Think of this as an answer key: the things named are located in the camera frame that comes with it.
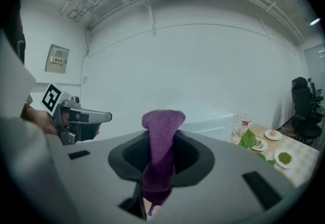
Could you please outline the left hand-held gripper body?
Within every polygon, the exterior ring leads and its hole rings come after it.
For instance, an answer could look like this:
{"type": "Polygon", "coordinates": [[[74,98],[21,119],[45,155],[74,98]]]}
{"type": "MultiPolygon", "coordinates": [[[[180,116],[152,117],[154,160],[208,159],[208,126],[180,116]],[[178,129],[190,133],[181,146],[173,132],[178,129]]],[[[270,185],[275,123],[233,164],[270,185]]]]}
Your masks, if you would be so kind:
{"type": "Polygon", "coordinates": [[[70,95],[59,86],[50,83],[44,93],[42,105],[50,114],[63,145],[73,145],[80,140],[78,121],[68,122],[68,125],[65,125],[63,122],[64,114],[68,115],[68,119],[73,119],[73,116],[69,116],[69,111],[72,108],[81,108],[80,100],[77,96],[70,95]]]}

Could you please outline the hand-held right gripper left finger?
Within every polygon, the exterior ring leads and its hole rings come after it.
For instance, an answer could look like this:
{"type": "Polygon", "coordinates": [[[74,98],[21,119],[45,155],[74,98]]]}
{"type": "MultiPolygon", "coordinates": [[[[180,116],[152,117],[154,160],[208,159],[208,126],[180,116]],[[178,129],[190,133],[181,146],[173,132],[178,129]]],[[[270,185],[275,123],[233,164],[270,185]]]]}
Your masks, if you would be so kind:
{"type": "Polygon", "coordinates": [[[146,223],[140,190],[142,172],[123,156],[144,160],[148,153],[147,131],[64,146],[50,137],[53,167],[60,179],[59,223],[146,223]]]}

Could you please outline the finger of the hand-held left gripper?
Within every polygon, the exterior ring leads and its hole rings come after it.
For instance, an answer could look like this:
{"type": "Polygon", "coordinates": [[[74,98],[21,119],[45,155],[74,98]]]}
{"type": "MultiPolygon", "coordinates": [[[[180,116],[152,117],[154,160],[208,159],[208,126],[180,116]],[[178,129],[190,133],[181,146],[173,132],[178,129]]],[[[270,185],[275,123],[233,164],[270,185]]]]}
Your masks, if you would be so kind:
{"type": "Polygon", "coordinates": [[[103,123],[112,120],[110,112],[71,108],[69,110],[70,123],[103,123]]]}
{"type": "Polygon", "coordinates": [[[97,135],[100,123],[95,124],[73,124],[74,140],[92,140],[97,135]]]}

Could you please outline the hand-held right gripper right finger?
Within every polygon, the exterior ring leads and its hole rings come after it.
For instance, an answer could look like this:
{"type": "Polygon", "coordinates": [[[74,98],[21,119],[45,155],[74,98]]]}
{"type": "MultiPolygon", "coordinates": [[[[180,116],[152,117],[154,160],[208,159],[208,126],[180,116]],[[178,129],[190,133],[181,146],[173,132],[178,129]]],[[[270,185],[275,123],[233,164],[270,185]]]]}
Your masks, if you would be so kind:
{"type": "Polygon", "coordinates": [[[214,167],[197,185],[174,188],[152,223],[275,223],[282,216],[297,189],[277,169],[244,147],[186,131],[176,135],[207,146],[214,167]],[[281,197],[269,210],[245,182],[243,174],[250,172],[260,174],[281,197]]]}

